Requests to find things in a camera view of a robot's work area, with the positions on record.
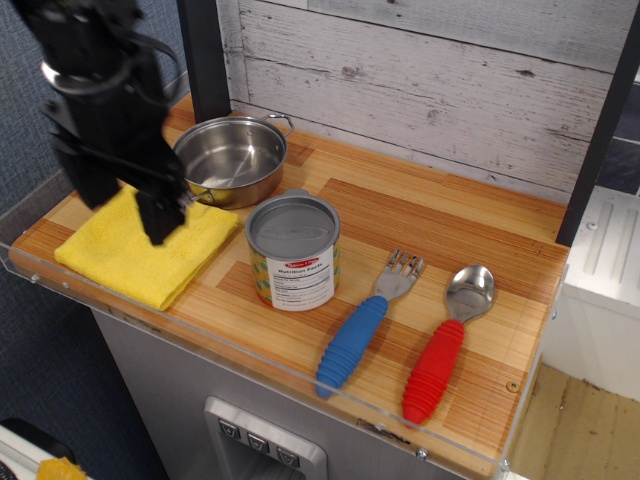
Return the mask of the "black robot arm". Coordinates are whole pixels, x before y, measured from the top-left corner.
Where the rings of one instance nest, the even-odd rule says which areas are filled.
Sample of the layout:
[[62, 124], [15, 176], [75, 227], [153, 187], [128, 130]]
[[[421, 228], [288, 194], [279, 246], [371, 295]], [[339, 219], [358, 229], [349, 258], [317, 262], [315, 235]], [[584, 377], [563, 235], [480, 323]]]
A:
[[16, 1], [39, 42], [41, 70], [60, 95], [47, 103], [59, 162], [89, 208], [126, 183], [150, 242], [160, 245], [185, 221], [185, 169], [162, 136], [173, 96], [166, 94], [157, 51], [140, 35], [134, 1]]

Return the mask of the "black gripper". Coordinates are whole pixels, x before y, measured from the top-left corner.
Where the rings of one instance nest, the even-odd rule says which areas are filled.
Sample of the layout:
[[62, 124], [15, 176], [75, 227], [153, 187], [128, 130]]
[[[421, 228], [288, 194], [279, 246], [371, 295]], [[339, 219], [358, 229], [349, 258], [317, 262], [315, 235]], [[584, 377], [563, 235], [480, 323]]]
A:
[[125, 182], [137, 188], [152, 245], [185, 222], [184, 169], [161, 129], [168, 99], [151, 49], [84, 56], [49, 53], [42, 72], [60, 100], [44, 108], [54, 122], [58, 160], [87, 207], [108, 202]]

